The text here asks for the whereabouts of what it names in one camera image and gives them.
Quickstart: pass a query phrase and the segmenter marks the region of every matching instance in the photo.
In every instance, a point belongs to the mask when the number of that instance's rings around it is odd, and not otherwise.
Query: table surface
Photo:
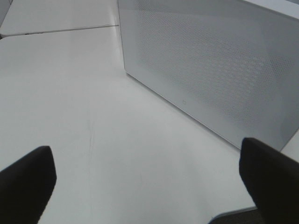
[[[2,36],[118,24],[117,0],[14,0],[0,27]]]
[[[298,0],[243,0],[299,20]]]
[[[56,164],[39,223],[204,224],[254,206],[239,150],[126,75],[119,40],[119,27],[0,40],[0,169],[41,145]]]

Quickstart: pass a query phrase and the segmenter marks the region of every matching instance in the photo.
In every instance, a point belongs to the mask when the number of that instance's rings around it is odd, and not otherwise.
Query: white metal partition
[[[299,127],[299,5],[272,3],[119,0],[125,69],[235,146],[281,150]]]
[[[10,7],[9,0],[0,0],[0,27]]]

